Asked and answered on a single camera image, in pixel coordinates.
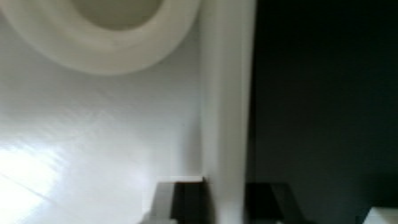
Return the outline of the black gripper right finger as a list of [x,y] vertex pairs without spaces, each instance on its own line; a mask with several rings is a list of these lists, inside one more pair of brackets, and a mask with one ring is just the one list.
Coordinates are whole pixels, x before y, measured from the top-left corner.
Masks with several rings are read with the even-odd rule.
[[245,185],[245,224],[310,224],[286,183]]

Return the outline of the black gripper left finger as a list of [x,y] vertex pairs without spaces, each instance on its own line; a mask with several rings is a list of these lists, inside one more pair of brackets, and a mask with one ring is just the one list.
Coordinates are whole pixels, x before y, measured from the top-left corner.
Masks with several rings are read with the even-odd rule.
[[156,224],[207,224],[207,195],[202,182],[163,182],[151,206]]

